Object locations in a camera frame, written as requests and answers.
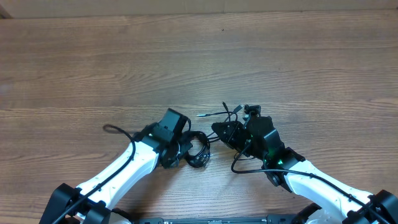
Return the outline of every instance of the wooden table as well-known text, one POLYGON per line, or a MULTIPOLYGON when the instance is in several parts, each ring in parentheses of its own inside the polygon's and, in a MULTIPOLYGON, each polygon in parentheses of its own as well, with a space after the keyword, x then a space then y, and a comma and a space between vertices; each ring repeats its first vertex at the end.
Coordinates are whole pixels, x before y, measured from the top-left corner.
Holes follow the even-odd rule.
MULTIPOLYGON (((206 133, 259 104, 287 146, 353 187, 398 195, 398 11, 0 21, 0 222, 37 223, 54 189, 110 164, 168 107, 206 133)), ((264 174, 159 167, 120 201, 136 216, 296 213, 310 202, 264 174)), ((241 169, 259 168, 259 161, 241 169)))

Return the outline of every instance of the beige wall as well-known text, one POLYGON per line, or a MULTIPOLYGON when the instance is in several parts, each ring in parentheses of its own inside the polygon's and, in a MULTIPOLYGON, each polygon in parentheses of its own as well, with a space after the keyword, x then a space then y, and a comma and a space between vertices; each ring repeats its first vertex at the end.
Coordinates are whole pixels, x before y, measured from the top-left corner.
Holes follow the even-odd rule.
POLYGON ((398 0, 0 0, 13 18, 395 9, 398 0))

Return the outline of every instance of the wooden surface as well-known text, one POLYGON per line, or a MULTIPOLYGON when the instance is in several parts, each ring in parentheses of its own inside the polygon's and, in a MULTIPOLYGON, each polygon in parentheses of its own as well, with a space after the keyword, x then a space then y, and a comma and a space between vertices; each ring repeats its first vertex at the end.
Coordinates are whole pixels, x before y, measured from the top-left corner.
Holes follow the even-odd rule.
MULTIPOLYGON (((353 187, 398 194, 398 11, 270 12, 0 21, 0 222, 37 223, 168 107, 210 132, 222 111, 259 104, 287 146, 353 187)), ((295 213, 310 202, 264 174, 158 168, 118 207, 138 216, 295 213)), ((254 169, 259 161, 239 165, 254 169)))
POLYGON ((398 0, 0 0, 16 19, 272 11, 395 9, 398 0))

